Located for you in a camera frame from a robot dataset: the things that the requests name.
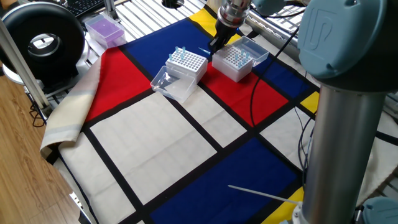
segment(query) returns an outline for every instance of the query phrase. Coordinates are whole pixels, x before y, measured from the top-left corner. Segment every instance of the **folded fabric edge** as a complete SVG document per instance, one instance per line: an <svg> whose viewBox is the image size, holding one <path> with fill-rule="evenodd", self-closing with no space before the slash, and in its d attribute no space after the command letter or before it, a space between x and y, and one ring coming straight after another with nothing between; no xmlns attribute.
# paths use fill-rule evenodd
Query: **folded fabric edge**
<svg viewBox="0 0 398 224"><path fill-rule="evenodd" d="M47 160L52 152L49 145L64 141L76 142L94 100L100 82L101 62L105 55L106 52L90 67L87 74L73 87L47 120L40 147L40 155L44 159ZM69 108L73 109L73 114L69 113Z"/></svg>

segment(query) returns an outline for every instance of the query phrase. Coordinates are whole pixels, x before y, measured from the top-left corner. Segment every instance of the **blue pipette tip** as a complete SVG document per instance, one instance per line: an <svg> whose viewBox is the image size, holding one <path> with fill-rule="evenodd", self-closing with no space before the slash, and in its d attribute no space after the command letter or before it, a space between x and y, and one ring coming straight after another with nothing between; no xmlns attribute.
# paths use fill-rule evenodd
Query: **blue pipette tip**
<svg viewBox="0 0 398 224"><path fill-rule="evenodd" d="M204 53L208 54L208 55L211 54L210 51L208 51L208 50L202 49L202 48L200 48L200 47L199 47L199 49L200 49L201 51L203 51Z"/></svg>

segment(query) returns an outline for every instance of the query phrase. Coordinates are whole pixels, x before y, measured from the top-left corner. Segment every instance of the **cloth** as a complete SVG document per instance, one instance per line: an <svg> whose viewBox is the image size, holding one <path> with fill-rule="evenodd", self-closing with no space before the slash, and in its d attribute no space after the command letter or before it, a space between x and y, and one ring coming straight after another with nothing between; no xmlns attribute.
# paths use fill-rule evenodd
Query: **cloth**
<svg viewBox="0 0 398 224"><path fill-rule="evenodd" d="M271 55L239 83L210 62L184 103L150 88L175 46L208 57L199 47L208 49L215 34L213 16L205 8L108 49L50 116L41 155L71 185L93 223L279 223L291 217L293 206L227 185L302 200L295 112L303 123L314 119L319 89L295 69L277 60L263 76L254 95L255 128L251 90ZM365 194L381 178L368 178Z"/></svg>

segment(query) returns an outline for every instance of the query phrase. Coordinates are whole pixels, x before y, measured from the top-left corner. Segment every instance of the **clear plastic box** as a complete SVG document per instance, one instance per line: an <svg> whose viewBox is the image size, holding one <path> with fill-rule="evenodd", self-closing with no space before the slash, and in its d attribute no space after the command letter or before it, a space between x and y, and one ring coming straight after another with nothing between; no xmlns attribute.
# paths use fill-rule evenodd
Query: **clear plastic box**
<svg viewBox="0 0 398 224"><path fill-rule="evenodd" d="M172 58L166 61L166 66L173 68L179 72L191 75L195 78L195 84L198 84L200 79L207 71L207 59L200 55L194 54L189 51L183 53L183 58L181 58L183 50L178 48L173 52Z"/></svg>
<svg viewBox="0 0 398 224"><path fill-rule="evenodd" d="M124 27L107 15L98 15L85 24L90 37L106 49L126 43Z"/></svg>
<svg viewBox="0 0 398 224"><path fill-rule="evenodd" d="M154 91L183 103L197 87L195 78L163 66L150 83Z"/></svg>
<svg viewBox="0 0 398 224"><path fill-rule="evenodd" d="M240 50L250 53L250 57L253 58L253 67L265 61L268 57L268 50L258 45L255 41L243 36L238 40L235 40L231 45L237 47Z"/></svg>
<svg viewBox="0 0 398 224"><path fill-rule="evenodd" d="M253 67L253 58L235 46L227 45L213 54L213 68L219 70L234 82L240 81Z"/></svg>

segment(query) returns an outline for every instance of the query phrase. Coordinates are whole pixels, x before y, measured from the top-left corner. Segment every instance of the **white square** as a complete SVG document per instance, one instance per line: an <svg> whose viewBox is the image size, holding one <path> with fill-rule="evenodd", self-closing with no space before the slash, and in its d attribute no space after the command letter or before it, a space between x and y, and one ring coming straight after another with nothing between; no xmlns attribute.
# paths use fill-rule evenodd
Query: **white square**
<svg viewBox="0 0 398 224"><path fill-rule="evenodd" d="M100 223L119 223L136 211L83 133L59 150Z"/></svg>
<svg viewBox="0 0 398 224"><path fill-rule="evenodd" d="M181 104L221 145L227 146L246 130L201 88Z"/></svg>
<svg viewBox="0 0 398 224"><path fill-rule="evenodd" d="M216 153L160 93L91 130L143 204Z"/></svg>
<svg viewBox="0 0 398 224"><path fill-rule="evenodd" d="M307 123L308 117L303 111L296 108L298 115L302 121L303 126ZM311 119L308 126L305 129L303 135L303 147L304 150L308 149L308 142L310 140L310 134L313 126L315 125L314 120ZM280 151L291 163L301 169L299 162L299 155L297 153L297 146L299 144L300 135L302 128L299 117L297 116L294 108L273 122L266 129L261 131L261 135L268 140L278 151Z"/></svg>

